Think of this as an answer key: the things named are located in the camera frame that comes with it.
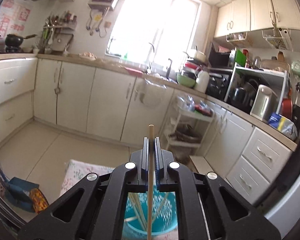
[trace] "window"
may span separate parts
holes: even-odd
[[[125,0],[110,36],[109,54],[178,70],[195,29],[199,4],[192,0]]]

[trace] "drawer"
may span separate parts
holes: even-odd
[[[270,181],[274,181],[292,151],[279,141],[255,128],[243,155]]]
[[[0,104],[34,90],[37,58],[0,60]]]
[[[242,156],[226,178],[250,204],[255,203],[270,185],[262,174]]]
[[[30,92],[0,105],[0,142],[32,117]]]

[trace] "wooden countertop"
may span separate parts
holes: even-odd
[[[36,55],[30,54],[30,53],[0,54],[0,60],[11,59],[11,58],[31,58],[31,57],[36,57]],[[128,70],[125,69],[125,67],[128,67],[128,68],[131,67],[128,64],[124,64],[124,63],[120,63],[120,62],[116,62],[116,61],[112,61],[112,60],[108,60],[108,59],[100,59],[100,58],[97,58],[94,61],[90,61],[88,59],[82,59],[78,56],[77,57],[63,57],[63,56],[55,56],[55,55],[47,55],[47,54],[38,54],[37,57],[43,58],[43,59],[59,60],[59,61],[65,61],[65,62],[76,63],[76,64],[81,64],[81,65],[87,65],[87,66],[91,66],[91,67],[98,67],[98,68],[102,68],[102,69],[106,69],[106,70],[110,70],[110,71],[114,71],[114,72],[122,73],[122,74],[126,74],[126,75],[129,75],[129,72],[128,72]],[[266,132],[267,134],[271,135],[273,138],[280,141],[283,145],[285,145],[290,150],[294,151],[297,147],[297,145],[293,141],[291,141],[289,138],[284,136],[282,133],[278,132],[276,129],[272,128],[271,126],[267,125],[266,123],[252,117],[251,115],[249,115],[249,114],[247,114],[247,113],[245,113],[223,101],[220,101],[216,98],[210,97],[210,96],[208,96],[204,93],[201,93],[197,90],[194,90],[194,89],[191,89],[191,88],[179,85],[179,84],[175,84],[173,82],[169,82],[164,79],[148,75],[146,73],[142,74],[142,78],[145,78],[145,79],[155,82],[157,84],[166,85],[168,87],[183,91],[185,93],[189,93],[194,96],[198,96],[203,99],[207,99],[207,100],[227,109],[228,111],[233,112],[234,114],[236,114],[237,116],[246,120],[247,122],[252,123],[256,127],[260,128],[261,130]]]

